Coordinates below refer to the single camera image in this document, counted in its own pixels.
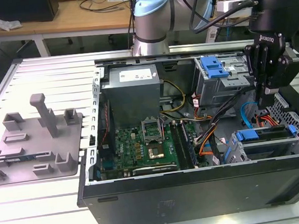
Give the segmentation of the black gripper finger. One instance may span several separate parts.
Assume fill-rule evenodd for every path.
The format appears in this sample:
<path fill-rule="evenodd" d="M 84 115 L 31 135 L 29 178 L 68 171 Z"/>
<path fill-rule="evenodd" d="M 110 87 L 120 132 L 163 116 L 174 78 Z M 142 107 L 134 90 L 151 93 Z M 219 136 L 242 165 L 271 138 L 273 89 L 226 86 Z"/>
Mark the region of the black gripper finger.
<path fill-rule="evenodd" d="M 259 45 L 246 45 L 244 53 L 247 59 L 248 72 L 254 78 L 255 102 L 257 102 L 257 106 L 271 106 L 272 96 L 265 94 L 266 76 L 261 70 Z"/>
<path fill-rule="evenodd" d="M 274 95 L 288 86 L 299 73 L 299 55 L 281 55 L 278 59 L 263 58 L 267 105 L 274 104 Z"/>

